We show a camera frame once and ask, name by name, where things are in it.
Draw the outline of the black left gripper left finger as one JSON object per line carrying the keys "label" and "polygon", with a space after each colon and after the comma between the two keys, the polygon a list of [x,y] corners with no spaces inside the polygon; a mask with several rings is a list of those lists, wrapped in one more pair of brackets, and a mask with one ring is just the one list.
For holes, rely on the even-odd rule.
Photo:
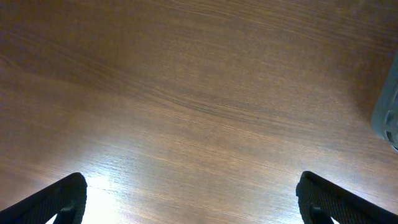
{"label": "black left gripper left finger", "polygon": [[1,223],[54,223],[80,224],[86,200],[87,183],[75,172],[20,202],[1,211]]}

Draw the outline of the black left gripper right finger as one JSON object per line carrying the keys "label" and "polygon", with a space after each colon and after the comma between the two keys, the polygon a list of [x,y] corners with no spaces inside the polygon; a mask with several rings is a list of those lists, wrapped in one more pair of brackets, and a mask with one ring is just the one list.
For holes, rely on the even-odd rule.
{"label": "black left gripper right finger", "polygon": [[296,186],[302,220],[311,223],[397,223],[397,215],[305,171]]}

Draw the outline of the grey plastic basket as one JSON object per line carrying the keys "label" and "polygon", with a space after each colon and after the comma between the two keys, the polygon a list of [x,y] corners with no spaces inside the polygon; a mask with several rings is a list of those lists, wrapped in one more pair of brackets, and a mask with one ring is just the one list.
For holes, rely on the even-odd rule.
{"label": "grey plastic basket", "polygon": [[373,109],[371,127],[397,150],[397,54]]}

